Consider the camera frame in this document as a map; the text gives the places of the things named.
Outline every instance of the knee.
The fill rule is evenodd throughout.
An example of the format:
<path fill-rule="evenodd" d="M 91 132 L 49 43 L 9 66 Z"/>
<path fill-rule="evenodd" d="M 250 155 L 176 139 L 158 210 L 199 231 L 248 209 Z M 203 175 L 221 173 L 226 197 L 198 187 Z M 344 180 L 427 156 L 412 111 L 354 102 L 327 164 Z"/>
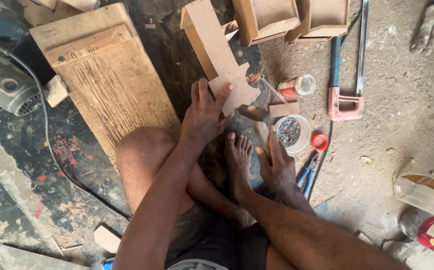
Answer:
<path fill-rule="evenodd" d="M 177 142 L 162 128 L 138 127 L 127 134 L 117 146 L 117 159 L 128 154 L 145 153 L 152 150 L 173 149 Z"/>

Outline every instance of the hammer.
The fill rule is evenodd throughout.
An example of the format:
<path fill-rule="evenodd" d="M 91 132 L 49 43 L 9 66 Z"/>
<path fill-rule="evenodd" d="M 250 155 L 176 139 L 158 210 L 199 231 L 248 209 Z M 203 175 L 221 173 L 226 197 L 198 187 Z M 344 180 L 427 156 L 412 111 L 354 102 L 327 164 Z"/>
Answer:
<path fill-rule="evenodd" d="M 245 104 L 240 105 L 237 110 L 241 115 L 253 120 L 252 126 L 257 134 L 260 146 L 270 157 L 269 129 L 265 123 L 270 118 L 270 113 L 262 108 Z"/>

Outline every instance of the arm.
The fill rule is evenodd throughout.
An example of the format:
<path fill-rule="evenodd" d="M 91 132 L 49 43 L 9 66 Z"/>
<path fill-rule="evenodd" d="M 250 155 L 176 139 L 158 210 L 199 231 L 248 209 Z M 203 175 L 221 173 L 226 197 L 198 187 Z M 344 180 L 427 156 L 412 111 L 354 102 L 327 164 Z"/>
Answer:
<path fill-rule="evenodd" d="M 136 209 L 124 232 L 113 269 L 163 269 L 178 208 L 203 147 L 221 134 L 231 116 L 219 120 L 232 92 L 223 90 L 212 104 L 207 80 L 192 85 L 192 104 L 180 140 Z"/>
<path fill-rule="evenodd" d="M 277 142 L 273 127 L 270 129 L 271 159 L 262 148 L 257 147 L 256 151 L 262 178 L 270 187 L 282 193 L 285 187 L 293 186 L 295 161 Z M 313 211 L 309 213 L 310 205 L 302 200 L 300 189 L 295 192 L 298 194 L 294 198 L 290 193 L 282 197 L 288 204 L 297 204 L 295 208 L 277 204 L 252 190 L 247 190 L 239 200 L 262 225 L 277 250 L 295 267 L 301 270 L 408 270 L 382 250 L 316 217 Z"/>

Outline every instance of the person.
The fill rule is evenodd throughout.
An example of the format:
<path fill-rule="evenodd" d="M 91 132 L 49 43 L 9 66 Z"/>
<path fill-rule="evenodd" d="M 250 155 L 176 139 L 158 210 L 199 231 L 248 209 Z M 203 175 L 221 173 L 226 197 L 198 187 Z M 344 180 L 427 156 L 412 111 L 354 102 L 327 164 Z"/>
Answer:
<path fill-rule="evenodd" d="M 207 80 L 192 85 L 192 103 L 176 142 L 159 128 L 141 127 L 118 145 L 117 162 L 133 216 L 113 269 L 321 270 L 407 269 L 399 261 L 316 216 L 295 183 L 295 161 L 269 128 L 270 154 L 256 147 L 261 175 L 277 194 L 250 187 L 253 146 L 226 136 L 230 194 L 203 175 L 197 158 L 232 115 L 220 112 L 233 86 L 209 101 Z"/>

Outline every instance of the hammer head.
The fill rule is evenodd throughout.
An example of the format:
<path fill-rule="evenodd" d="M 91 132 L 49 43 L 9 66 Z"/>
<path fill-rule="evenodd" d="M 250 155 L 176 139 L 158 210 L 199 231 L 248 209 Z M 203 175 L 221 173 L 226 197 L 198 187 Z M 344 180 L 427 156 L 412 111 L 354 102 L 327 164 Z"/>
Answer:
<path fill-rule="evenodd" d="M 260 107 L 242 104 L 237 110 L 241 115 L 254 121 L 266 122 L 270 117 L 270 113 Z"/>

